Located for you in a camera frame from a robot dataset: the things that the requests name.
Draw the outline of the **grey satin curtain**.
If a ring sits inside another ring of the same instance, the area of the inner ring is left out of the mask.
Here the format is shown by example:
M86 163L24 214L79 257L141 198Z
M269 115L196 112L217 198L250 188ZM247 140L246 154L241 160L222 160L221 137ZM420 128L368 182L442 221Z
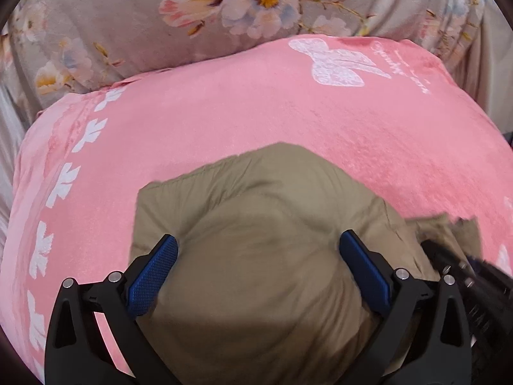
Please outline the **grey satin curtain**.
M24 110L25 105L26 97L16 100L6 86L1 85L1 253L4 252L13 205L17 154L30 126L30 120Z

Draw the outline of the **khaki quilted puffer jacket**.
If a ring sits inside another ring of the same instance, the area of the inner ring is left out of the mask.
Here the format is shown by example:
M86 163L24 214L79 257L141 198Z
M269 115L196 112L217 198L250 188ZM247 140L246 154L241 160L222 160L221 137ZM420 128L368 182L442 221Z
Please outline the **khaki quilted puffer jacket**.
M482 252L475 220L405 219L335 164L277 143L139 191L131 256L166 234L179 245L139 326L184 384L331 384L376 327L338 252L348 229L430 281L423 241Z

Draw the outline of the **grey floral bed sheet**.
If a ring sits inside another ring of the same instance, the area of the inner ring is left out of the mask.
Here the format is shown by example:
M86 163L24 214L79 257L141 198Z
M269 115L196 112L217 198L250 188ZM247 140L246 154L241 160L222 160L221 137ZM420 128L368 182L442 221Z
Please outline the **grey floral bed sheet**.
M66 94L299 34L411 40L511 128L512 30L495 0L17 0L2 105L29 126Z

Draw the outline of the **pink bow-print blanket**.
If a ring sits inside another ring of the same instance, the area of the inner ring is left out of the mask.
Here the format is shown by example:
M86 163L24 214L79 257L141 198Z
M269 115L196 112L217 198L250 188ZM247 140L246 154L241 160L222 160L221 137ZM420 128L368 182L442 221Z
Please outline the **pink bow-print blanket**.
M404 217L475 217L512 270L512 150L410 41L308 35L68 94L16 161L1 325L37 378L60 282L126 265L137 192L275 142L335 163Z

